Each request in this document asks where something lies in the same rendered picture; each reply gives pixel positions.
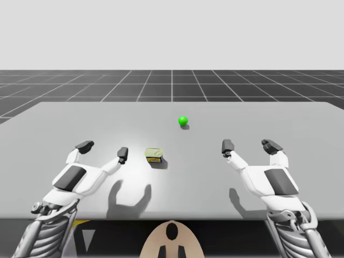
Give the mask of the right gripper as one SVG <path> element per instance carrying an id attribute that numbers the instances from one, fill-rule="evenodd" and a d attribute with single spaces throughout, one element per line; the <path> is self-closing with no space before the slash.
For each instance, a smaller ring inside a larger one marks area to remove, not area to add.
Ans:
<path id="1" fill-rule="evenodd" d="M 270 166 L 249 166 L 239 156 L 230 139 L 222 141 L 221 153 L 227 163 L 239 172 L 247 190 L 259 198 L 272 211 L 302 211 L 303 205 L 298 198 L 299 187 L 287 168 L 289 160 L 283 148 L 276 142 L 263 139 L 264 151 L 269 154 Z"/>

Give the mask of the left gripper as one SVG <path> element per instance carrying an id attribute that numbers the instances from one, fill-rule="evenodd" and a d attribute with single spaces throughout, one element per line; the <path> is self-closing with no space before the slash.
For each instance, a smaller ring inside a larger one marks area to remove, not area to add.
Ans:
<path id="1" fill-rule="evenodd" d="M 43 198 L 47 203 L 71 203 L 94 194 L 104 182 L 106 174 L 114 174 L 127 161 L 128 148 L 117 151 L 117 157 L 102 169 L 78 164 L 80 156 L 91 151 L 94 142 L 87 140 L 78 144 L 68 154 L 66 165 L 52 182 L 52 190 Z"/>

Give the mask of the green and blue rectangular can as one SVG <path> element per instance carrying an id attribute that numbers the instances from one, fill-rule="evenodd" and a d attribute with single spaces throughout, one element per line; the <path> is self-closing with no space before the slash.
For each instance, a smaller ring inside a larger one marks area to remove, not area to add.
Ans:
<path id="1" fill-rule="evenodd" d="M 162 156 L 162 149 L 160 148 L 147 148 L 145 150 L 145 158 L 148 163 L 161 163 Z"/>

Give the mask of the tan robot part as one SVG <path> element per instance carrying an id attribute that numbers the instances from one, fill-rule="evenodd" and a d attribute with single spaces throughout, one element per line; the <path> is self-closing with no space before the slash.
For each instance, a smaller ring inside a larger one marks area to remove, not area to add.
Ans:
<path id="1" fill-rule="evenodd" d="M 205 255 L 194 233 L 171 220 L 150 233 L 139 258 L 205 258 Z"/>

